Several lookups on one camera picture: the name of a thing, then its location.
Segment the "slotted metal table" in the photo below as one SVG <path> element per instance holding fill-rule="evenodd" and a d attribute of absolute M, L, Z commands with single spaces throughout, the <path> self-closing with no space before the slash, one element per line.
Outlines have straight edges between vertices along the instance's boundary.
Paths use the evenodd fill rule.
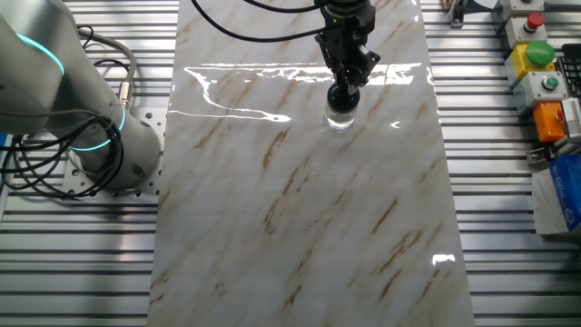
<path fill-rule="evenodd" d="M 66 3 L 78 24 L 134 50 L 134 105 L 166 110 L 178 1 Z M 467 15 L 463 29 L 450 29 L 439 0 L 421 7 L 477 326 L 581 326 L 579 242 L 534 234 L 531 140 L 516 117 L 490 14 Z M 581 13 L 545 18 L 557 51 L 581 42 Z M 125 60 L 110 48 L 87 50 L 94 60 Z M 114 89 L 124 75 L 106 71 Z M 8 194 L 0 326 L 145 326 L 156 214 L 155 204 L 72 209 L 35 193 Z"/>

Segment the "cable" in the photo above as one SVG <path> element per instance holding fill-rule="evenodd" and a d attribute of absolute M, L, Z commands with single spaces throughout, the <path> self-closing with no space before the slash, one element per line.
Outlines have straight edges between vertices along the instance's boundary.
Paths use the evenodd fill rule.
<path fill-rule="evenodd" d="M 210 25 L 214 26 L 220 32 L 226 34 L 227 36 L 230 36 L 230 37 L 242 40 L 242 41 L 247 41 L 247 42 L 256 42 L 256 43 L 285 42 L 285 41 L 290 41 L 290 40 L 298 39 L 298 38 L 309 36 L 309 35 L 317 35 L 319 33 L 326 32 L 326 31 L 329 31 L 331 29 L 339 28 L 339 26 L 328 26 L 328 27 L 323 27 L 323 28 L 316 29 L 316 30 L 309 31 L 309 32 L 299 33 L 299 34 L 295 34 L 295 35 L 282 36 L 282 37 L 273 37 L 273 38 L 249 37 L 249 36 L 244 36 L 244 35 L 237 35 L 234 32 L 231 32 L 231 31 L 225 29 L 224 27 L 222 27 L 221 25 L 219 25 L 218 23 L 216 23 L 211 17 L 208 16 L 208 14 L 206 14 L 206 12 L 203 11 L 203 9 L 200 7 L 200 4 L 198 4 L 197 0 L 192 0 L 192 4 L 194 7 L 196 7 L 196 9 L 200 13 L 200 15 L 208 23 L 210 23 Z"/>
<path fill-rule="evenodd" d="M 308 7 L 302 7 L 302 8 L 279 8 L 279 7 L 274 7 L 271 5 L 265 5 L 263 3 L 260 3 L 258 1 L 254 1 L 254 0 L 243 0 L 244 2 L 250 4 L 250 5 L 256 5 L 257 7 L 260 7 L 262 9 L 266 9 L 275 13 L 282 13 L 282 14 L 300 14 L 300 13 L 307 13 L 309 11 L 313 11 L 313 10 L 317 10 L 317 9 L 321 9 L 322 7 L 324 7 L 325 5 L 330 5 L 333 0 L 326 0 L 326 1 L 321 1 L 319 4 L 316 5 L 311 5 Z"/>
<path fill-rule="evenodd" d="M 8 187 L 10 187 L 12 190 L 15 191 L 22 191 L 28 188 L 33 187 L 34 185 L 41 183 L 44 179 L 46 179 L 48 176 L 51 175 L 51 173 L 53 173 L 54 169 L 56 169 L 56 166 L 61 162 L 61 158 L 57 158 L 56 160 L 54 160 L 54 164 L 53 166 L 42 176 L 37 178 L 34 182 L 27 181 L 23 186 L 16 186 L 12 183 L 5 183 Z"/>
<path fill-rule="evenodd" d="M 439 0 L 439 2 L 445 9 L 449 9 L 454 3 L 454 0 Z"/>
<path fill-rule="evenodd" d="M 87 36 L 87 40 L 84 42 L 83 44 L 83 49 L 86 49 L 87 46 L 89 45 L 89 42 L 91 42 L 91 40 L 93 39 L 93 35 L 94 35 L 94 30 L 91 26 L 89 25 L 78 25 L 76 27 L 77 29 L 81 29 L 81 28 L 88 28 L 91 30 L 91 33 L 89 34 L 89 36 Z"/>
<path fill-rule="evenodd" d="M 79 35 L 89 37 L 89 35 L 91 35 L 91 34 L 87 31 L 79 30 Z M 98 35 L 98 34 L 93 34 L 93 40 L 95 40 L 99 43 L 102 43 L 104 45 L 109 45 L 111 47 L 114 47 L 115 49 L 118 49 L 124 55 L 126 55 L 127 58 L 129 58 L 129 72 L 127 72 L 127 76 L 125 77 L 124 81 L 130 83 L 133 80 L 133 78 L 135 77 L 135 71 L 137 70 L 137 59 L 135 59 L 135 55 L 133 54 L 133 52 L 127 46 L 122 45 L 121 43 L 119 43 L 119 42 L 117 42 L 109 37 L 105 37 L 105 36 Z"/>
<path fill-rule="evenodd" d="M 129 67 L 127 66 L 127 64 L 124 64 L 117 59 L 102 59 L 102 60 L 94 62 L 93 65 L 96 67 L 99 64 L 104 64 L 104 63 L 118 64 L 119 66 L 123 67 L 125 69 L 125 71 L 127 71 L 127 73 L 129 74 Z"/>
<path fill-rule="evenodd" d="M 51 112 L 51 113 L 46 113 L 46 114 L 15 114 L 15 113 L 0 113 L 0 116 L 6 116 L 6 117 L 20 117 L 20 118 L 42 118 L 42 117 L 52 117 L 52 116 L 56 116 L 56 115 L 68 115 L 68 114 L 89 114 L 93 117 L 98 116 L 99 114 L 96 114 L 92 111 L 89 110 L 84 110 L 84 109 L 73 109 L 73 110 L 67 110 L 67 111 L 62 111 L 62 112 Z"/>
<path fill-rule="evenodd" d="M 104 117 L 104 116 L 95 117 L 91 122 L 88 122 L 87 124 L 85 124 L 81 128 L 77 129 L 73 134 L 69 134 L 69 135 L 57 140 L 57 141 L 66 140 L 65 143 L 60 144 L 59 151 L 57 152 L 57 156 L 53 156 L 53 157 L 46 159 L 38 164 L 31 164 L 30 159 L 28 158 L 28 155 L 26 154 L 26 151 L 22 151 L 22 149 L 23 149 L 23 146 L 22 146 L 23 136 L 22 135 L 15 136 L 13 138 L 13 141 L 12 141 L 12 146 L 11 146 L 12 150 L 10 150 L 6 154 L 6 158 L 4 159 L 4 162 L 2 164 L 2 169 L 0 170 L 2 172 L 3 182 L 6 184 L 7 187 L 12 188 L 12 189 L 23 190 L 23 189 L 27 189 L 27 188 L 33 188 L 34 190 L 36 190 L 40 194 L 47 196 L 47 197 L 52 197 L 52 198 L 78 199 L 78 198 L 86 197 L 86 196 L 94 196 L 96 193 L 100 192 L 104 187 L 106 187 L 109 183 L 111 183 L 113 178 L 119 173 L 119 171 L 121 170 L 121 167 L 123 166 L 123 159 L 124 159 L 123 142 L 121 140 L 121 132 L 119 131 L 119 129 L 117 128 L 117 126 L 115 124 L 113 124 L 111 128 L 107 129 L 107 136 L 112 140 L 111 145 L 110 145 L 111 152 L 110 152 L 109 158 L 107 160 L 109 163 L 107 163 L 105 165 L 107 168 L 102 170 L 103 175 L 101 176 L 100 180 L 97 181 L 93 186 L 87 188 L 86 190 L 84 190 L 80 193 L 71 194 L 71 193 L 65 193 L 61 190 L 58 190 L 58 189 L 54 188 L 51 184 L 49 184 L 45 181 L 46 177 L 50 176 L 50 174 L 53 172 L 54 168 L 58 165 L 58 161 L 60 161 L 61 154 L 68 149 L 70 144 L 76 140 L 78 135 L 80 135 L 88 126 L 93 125 L 93 124 L 100 124 L 104 128 L 110 124 L 110 119 L 107 117 Z M 26 163 L 26 167 L 23 167 L 20 164 L 20 161 L 18 160 L 18 157 L 16 155 L 17 152 L 21 153 L 22 158 L 24 159 L 24 161 Z M 15 164 L 14 170 L 20 174 L 22 179 L 25 180 L 25 185 L 16 186 L 16 185 L 13 185 L 7 181 L 5 172 L 11 171 L 11 169 L 7 169 L 7 167 L 10 164 L 10 159 L 12 159 L 14 161 L 14 164 Z M 47 171 L 47 173 L 45 173 L 41 176 L 36 172 L 36 170 L 35 170 L 36 168 L 38 168 L 39 166 L 47 165 L 50 162 L 53 162 L 53 166 Z M 34 181 L 31 181 L 30 179 L 28 179 L 28 177 L 26 175 L 24 175 L 25 172 L 31 172 L 32 175 L 36 179 Z M 37 185 L 39 183 L 48 187 L 54 193 L 47 193 L 47 192 L 39 189 L 37 187 Z"/>

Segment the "blue label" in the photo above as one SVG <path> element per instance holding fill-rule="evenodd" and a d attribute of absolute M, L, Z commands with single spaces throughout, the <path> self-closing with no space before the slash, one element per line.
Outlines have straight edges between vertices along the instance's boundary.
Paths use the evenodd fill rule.
<path fill-rule="evenodd" d="M 4 146 L 6 143 L 6 134 L 0 134 L 0 146 Z"/>
<path fill-rule="evenodd" d="M 581 224 L 581 155 L 561 155 L 550 165 L 569 231 Z"/>

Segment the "mounting plate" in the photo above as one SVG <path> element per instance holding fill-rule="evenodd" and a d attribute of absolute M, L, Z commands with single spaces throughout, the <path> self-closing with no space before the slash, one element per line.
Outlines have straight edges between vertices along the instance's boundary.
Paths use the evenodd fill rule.
<path fill-rule="evenodd" d="M 157 133 L 160 142 L 162 144 L 162 156 L 160 161 L 155 168 L 155 171 L 139 185 L 135 186 L 133 189 L 123 190 L 119 192 L 110 192 L 102 190 L 96 196 L 86 197 L 80 201 L 64 200 L 65 203 L 70 205 L 92 205 L 92 204 L 117 204 L 117 205 L 129 205 L 129 204 L 145 204 L 145 203 L 157 203 L 157 198 L 160 192 L 160 181 L 162 174 L 162 159 L 163 159 L 163 146 L 165 141 L 165 124 L 167 121 L 167 109 L 162 110 L 160 108 L 146 108 L 146 107 L 134 107 L 132 109 L 132 115 L 148 123 L 153 130 Z M 63 192 L 80 193 L 86 190 L 87 187 L 93 185 L 93 182 L 82 172 L 79 172 L 72 163 L 68 162 L 66 165 L 66 170 L 64 173 L 63 181 Z"/>

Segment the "white marble slab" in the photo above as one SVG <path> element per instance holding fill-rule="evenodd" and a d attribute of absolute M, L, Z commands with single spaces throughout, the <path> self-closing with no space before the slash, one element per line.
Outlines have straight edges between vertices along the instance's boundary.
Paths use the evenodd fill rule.
<path fill-rule="evenodd" d="M 323 24 L 201 4 L 245 35 Z M 149 327 L 474 326 L 420 7 L 376 7 L 381 63 L 333 134 L 312 37 L 237 41 L 181 1 Z"/>

